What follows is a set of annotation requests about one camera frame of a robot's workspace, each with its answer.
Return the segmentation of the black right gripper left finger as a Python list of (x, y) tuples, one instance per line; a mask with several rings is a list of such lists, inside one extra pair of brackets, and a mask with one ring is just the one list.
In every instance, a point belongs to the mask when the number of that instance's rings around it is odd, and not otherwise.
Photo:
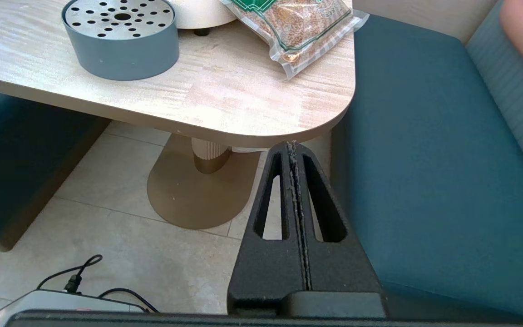
[[(277, 315), (289, 294), (307, 289), (294, 149), (283, 142), (268, 151), (227, 290), (231, 315)], [(274, 178), (280, 181), (281, 238), (268, 240), (263, 234)]]

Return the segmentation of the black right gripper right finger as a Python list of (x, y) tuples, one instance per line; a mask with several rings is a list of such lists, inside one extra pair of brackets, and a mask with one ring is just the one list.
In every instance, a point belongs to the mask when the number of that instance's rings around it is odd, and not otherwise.
[(306, 290), (382, 293), (369, 259), (316, 156), (294, 145), (297, 232)]

